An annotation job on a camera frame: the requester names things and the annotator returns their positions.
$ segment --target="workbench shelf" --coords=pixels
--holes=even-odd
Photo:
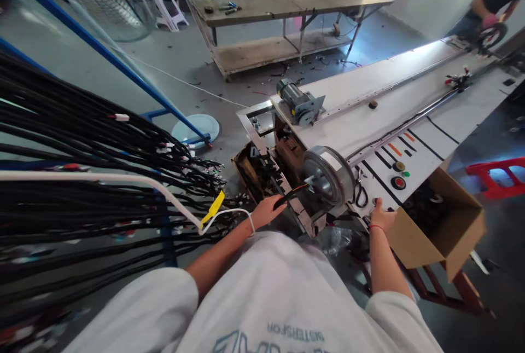
[[[224,78],[270,63],[300,57],[301,33],[286,37],[271,37],[260,40],[217,47],[212,51],[213,60]],[[329,30],[311,30],[304,33],[302,56],[342,47],[352,43],[348,36],[334,37]]]

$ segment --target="bundle of black cables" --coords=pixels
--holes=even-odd
[[[0,131],[56,151],[0,143],[0,152],[129,171],[197,196],[215,197],[225,184],[203,171],[220,163],[192,157],[140,115],[1,53],[0,99]],[[117,121],[115,114],[129,121]]]
[[[129,121],[118,121],[125,114]],[[221,165],[191,155],[185,144],[141,116],[32,66],[0,53],[0,132],[38,146],[0,143],[0,152],[51,160],[57,166],[75,163],[97,169],[123,170],[153,178],[174,188],[173,194],[202,218],[225,181]],[[49,150],[41,150],[42,145]],[[0,160],[2,165],[13,160]],[[240,196],[225,199],[238,207]],[[0,182],[0,330],[23,325],[47,311],[56,311],[122,278],[160,266],[166,259],[219,241],[233,226],[235,215],[221,215],[206,235],[153,188],[79,181]],[[157,236],[158,229],[176,229],[177,235]],[[130,230],[151,233],[133,239],[15,262],[9,256],[33,245],[105,239]],[[124,261],[41,282],[39,275],[83,262],[163,244]],[[11,283],[36,276],[27,284]],[[35,300],[35,297],[51,296]]]

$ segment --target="white shirt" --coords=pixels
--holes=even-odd
[[[363,310],[321,251],[280,233],[249,239],[197,308],[198,301],[186,271],[151,271],[64,353],[442,352],[410,298],[377,293]]]

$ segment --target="switch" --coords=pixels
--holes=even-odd
[[[395,172],[402,172],[405,171],[405,164],[400,161],[396,161],[394,164],[392,164],[392,168]]]
[[[396,190],[403,190],[406,188],[406,182],[403,178],[401,177],[393,177],[391,180],[390,180],[392,186],[394,187],[394,189]]]

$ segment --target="orange marking line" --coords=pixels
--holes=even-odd
[[[396,153],[398,154],[399,157],[402,157],[402,156],[403,156],[403,154],[402,154],[400,151],[398,151],[398,149],[397,149],[395,146],[393,146],[391,143],[389,143],[388,146],[390,146],[390,148],[392,148],[392,150],[393,150],[394,152],[396,152]]]
[[[409,138],[410,141],[412,142],[415,142],[416,140],[414,140],[414,138],[412,138],[412,136],[408,133],[405,133],[405,135]]]

